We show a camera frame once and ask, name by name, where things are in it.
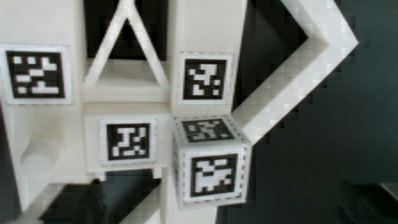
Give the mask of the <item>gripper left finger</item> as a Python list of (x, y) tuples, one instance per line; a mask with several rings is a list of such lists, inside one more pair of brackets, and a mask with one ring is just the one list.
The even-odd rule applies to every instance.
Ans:
[(100, 180), (52, 184), (11, 224), (109, 224)]

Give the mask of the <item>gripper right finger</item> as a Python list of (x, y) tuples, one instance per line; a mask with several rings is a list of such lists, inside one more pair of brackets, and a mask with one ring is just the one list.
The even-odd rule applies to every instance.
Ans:
[(381, 184), (340, 184), (333, 224), (398, 224), (398, 200)]

